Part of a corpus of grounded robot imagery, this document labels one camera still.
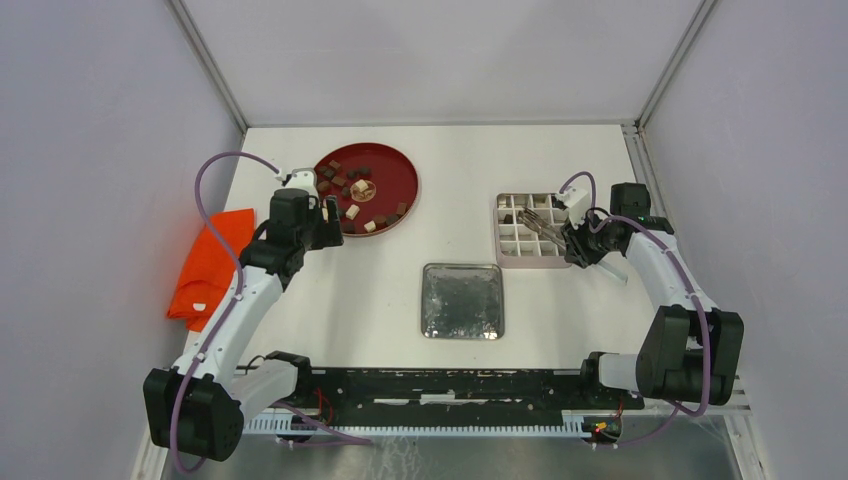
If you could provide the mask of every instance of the orange towel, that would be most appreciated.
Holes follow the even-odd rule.
[[[218,213],[211,220],[237,255],[250,243],[255,224],[252,208]],[[184,318],[187,329],[203,330],[224,298],[235,270],[224,247],[203,227],[183,265],[168,318]]]

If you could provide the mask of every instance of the gray wall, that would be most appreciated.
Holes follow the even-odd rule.
[[[239,136],[162,1],[2,2],[0,64],[0,478],[126,478]]]
[[[845,478],[848,2],[724,1],[648,125],[684,254],[746,321],[776,477]]]
[[[248,122],[635,118],[699,0],[186,0]]]

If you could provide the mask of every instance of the ice cube tray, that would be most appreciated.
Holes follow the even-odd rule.
[[[551,193],[502,193],[494,209],[495,254],[502,268],[568,268],[563,252],[553,242],[518,222],[524,207],[559,229],[568,219],[565,210],[551,204]]]

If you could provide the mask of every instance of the metal floor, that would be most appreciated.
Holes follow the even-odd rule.
[[[659,421],[625,418],[623,438],[649,432]],[[166,466],[163,480],[182,478]],[[384,437],[375,439],[374,447],[290,451],[272,437],[245,436],[229,460],[207,462],[191,478],[715,480],[741,475],[724,420],[714,417],[680,419],[644,444],[597,452],[575,439],[432,437]]]

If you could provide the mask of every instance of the red plate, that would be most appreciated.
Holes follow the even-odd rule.
[[[364,194],[352,195],[348,198],[342,196],[343,187],[336,186],[333,183],[330,183],[329,190],[320,194],[322,198],[326,195],[335,195],[339,201],[339,206],[345,210],[351,205],[359,206],[360,210],[355,219],[349,220],[347,217],[342,217],[341,219],[342,225],[353,222],[356,228],[356,233],[345,234],[346,236],[366,237],[377,235],[391,229],[409,216],[409,212],[418,198],[419,187],[418,173],[415,171],[415,167],[412,166],[412,162],[406,158],[406,155],[392,147],[379,143],[355,143],[348,145],[330,153],[315,165],[318,183],[325,180],[330,181],[330,179],[322,174],[322,170],[325,167],[329,167],[330,162],[333,161],[341,165],[341,169],[336,172],[336,175],[344,178],[345,186],[352,187],[359,179],[371,183],[369,190]],[[371,169],[370,177],[357,176],[352,180],[347,177],[349,171],[358,170],[362,167]],[[373,220],[376,215],[388,217],[391,214],[397,213],[398,205],[401,203],[406,204],[406,214],[401,216],[400,220],[371,233],[365,231],[365,224]]]

